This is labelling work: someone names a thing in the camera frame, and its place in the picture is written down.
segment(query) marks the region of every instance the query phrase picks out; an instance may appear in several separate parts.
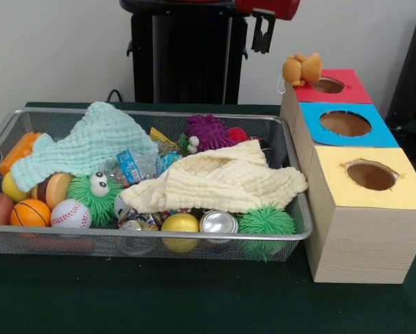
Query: wooden cube box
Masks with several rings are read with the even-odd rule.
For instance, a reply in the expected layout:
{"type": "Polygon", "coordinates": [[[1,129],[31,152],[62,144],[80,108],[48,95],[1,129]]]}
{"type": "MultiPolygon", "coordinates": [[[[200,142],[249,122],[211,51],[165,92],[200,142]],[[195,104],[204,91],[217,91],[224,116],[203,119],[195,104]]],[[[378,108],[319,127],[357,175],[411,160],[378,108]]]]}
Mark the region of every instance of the wooden cube box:
{"type": "Polygon", "coordinates": [[[301,102],[299,106],[291,135],[307,178],[316,145],[398,147],[372,104],[301,102]]]}
{"type": "Polygon", "coordinates": [[[315,282],[403,282],[416,255],[416,173],[401,148],[316,146],[307,196],[315,282]]]}
{"type": "Polygon", "coordinates": [[[352,69],[324,69],[321,80],[313,85],[293,87],[285,84],[280,116],[293,134],[300,102],[372,104],[369,94],[352,69]]]}

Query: towel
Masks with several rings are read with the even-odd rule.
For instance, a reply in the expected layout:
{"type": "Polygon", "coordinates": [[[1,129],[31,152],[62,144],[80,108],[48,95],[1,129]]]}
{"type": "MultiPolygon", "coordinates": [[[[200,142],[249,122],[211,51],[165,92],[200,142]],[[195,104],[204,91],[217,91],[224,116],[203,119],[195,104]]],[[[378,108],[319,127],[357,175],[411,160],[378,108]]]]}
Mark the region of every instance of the towel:
{"type": "Polygon", "coordinates": [[[125,189],[121,198],[140,213],[183,207],[239,213],[271,203],[285,208],[306,189],[301,172],[269,168],[259,141],[245,141],[176,161],[159,178],[125,189]]]}
{"type": "Polygon", "coordinates": [[[10,172],[21,191],[30,191],[54,173],[90,175],[127,149],[139,154],[159,151],[133,118],[110,104],[94,102],[69,136],[55,143],[43,134],[35,142],[33,153],[16,161],[10,172]]]}

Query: wire mesh basket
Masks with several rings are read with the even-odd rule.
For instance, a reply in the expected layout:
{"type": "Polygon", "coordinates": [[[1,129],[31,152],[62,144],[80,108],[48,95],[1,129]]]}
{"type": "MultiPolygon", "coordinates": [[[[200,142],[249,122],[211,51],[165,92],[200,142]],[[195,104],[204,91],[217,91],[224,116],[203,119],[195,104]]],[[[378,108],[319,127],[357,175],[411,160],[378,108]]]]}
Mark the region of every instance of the wire mesh basket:
{"type": "MultiPolygon", "coordinates": [[[[45,132],[54,139],[65,138],[84,110],[30,108],[10,113],[0,125],[0,161],[27,132],[45,132]]],[[[146,132],[155,127],[177,141],[189,114],[162,112],[128,113],[146,132]]],[[[273,150],[272,168],[298,168],[296,154],[286,124],[272,116],[217,115],[228,127],[241,127],[249,136],[269,143],[273,150]]],[[[310,209],[304,193],[286,207],[294,219],[295,234],[222,234],[195,232],[130,231],[116,229],[28,228],[0,226],[1,254],[91,255],[169,257],[218,260],[261,260],[247,250],[265,246],[271,254],[266,260],[285,261],[300,240],[312,231],[310,209]],[[185,248],[189,253],[173,253],[163,244],[185,248]]]]}

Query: orange block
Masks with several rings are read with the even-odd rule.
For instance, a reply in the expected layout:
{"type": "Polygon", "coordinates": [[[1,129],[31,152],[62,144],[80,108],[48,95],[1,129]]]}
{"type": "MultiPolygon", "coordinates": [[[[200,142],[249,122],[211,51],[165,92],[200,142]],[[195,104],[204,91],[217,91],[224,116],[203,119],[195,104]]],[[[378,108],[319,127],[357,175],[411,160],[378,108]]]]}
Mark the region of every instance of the orange block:
{"type": "Polygon", "coordinates": [[[39,136],[41,136],[41,133],[29,132],[21,137],[14,148],[0,163],[0,173],[2,176],[10,171],[10,167],[17,160],[28,157],[30,154],[32,154],[33,144],[39,136]]]}

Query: round hole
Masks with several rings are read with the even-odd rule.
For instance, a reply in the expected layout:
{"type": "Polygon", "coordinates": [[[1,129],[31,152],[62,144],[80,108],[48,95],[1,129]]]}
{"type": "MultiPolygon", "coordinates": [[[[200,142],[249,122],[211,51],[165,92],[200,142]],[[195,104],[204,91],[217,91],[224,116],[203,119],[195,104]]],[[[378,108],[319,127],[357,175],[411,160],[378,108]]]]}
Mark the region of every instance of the round hole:
{"type": "Polygon", "coordinates": [[[371,190],[393,187],[398,174],[375,161],[357,161],[347,166],[347,173],[360,186],[371,190]]]}
{"type": "Polygon", "coordinates": [[[321,77],[318,82],[312,83],[312,87],[321,93],[338,94],[342,92],[345,85],[340,80],[321,77]]]}
{"type": "Polygon", "coordinates": [[[330,111],[320,121],[326,129],[346,137],[364,136],[371,130],[368,120],[350,111],[330,111]]]}

